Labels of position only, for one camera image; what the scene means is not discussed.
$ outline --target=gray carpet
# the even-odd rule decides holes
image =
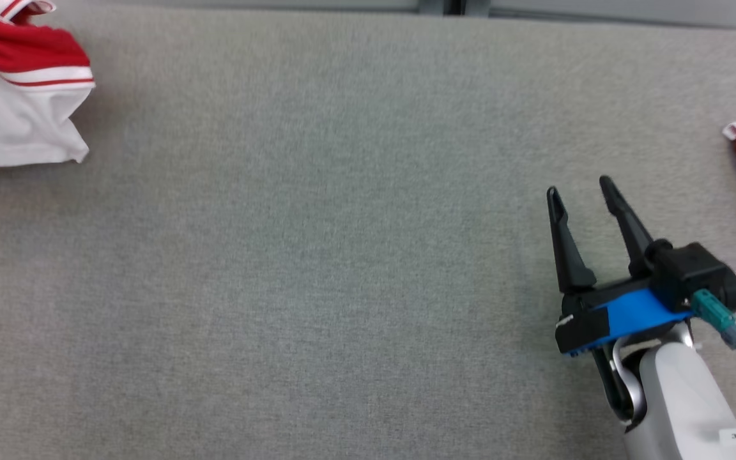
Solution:
[[[82,165],[0,169],[0,458],[623,457],[546,187],[736,268],[736,32],[62,8]],[[736,413],[736,353],[699,326]]]

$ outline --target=red stripe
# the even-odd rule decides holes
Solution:
[[[15,6],[17,6],[19,2],[21,2],[21,0],[13,0],[13,2],[7,8],[5,8],[5,11],[2,11],[2,17],[6,17],[6,15],[8,15],[8,13],[13,8],[15,8]]]
[[[94,79],[67,79],[67,80],[48,80],[43,82],[15,82],[9,79],[3,79],[9,84],[15,86],[33,87],[33,86],[50,86],[53,84],[72,84],[73,82],[94,82]]]

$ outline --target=green connector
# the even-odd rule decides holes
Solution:
[[[706,289],[701,289],[692,295],[692,310],[718,332],[724,332],[728,327],[733,326],[735,321],[734,314]]]

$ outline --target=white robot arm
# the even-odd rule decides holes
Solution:
[[[692,318],[736,349],[736,276],[698,243],[652,241],[613,181],[601,178],[630,256],[630,279],[595,286],[567,227],[555,187],[547,192],[558,287],[555,339],[564,355],[589,353],[607,400],[625,425],[630,460],[736,460],[736,419],[694,349]],[[646,344],[622,357],[632,344]]]

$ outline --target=gray fabric surface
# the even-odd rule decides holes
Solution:
[[[736,268],[736,32],[62,8],[82,165],[0,169],[0,458],[624,455],[546,187]],[[736,353],[703,355],[736,413]]]

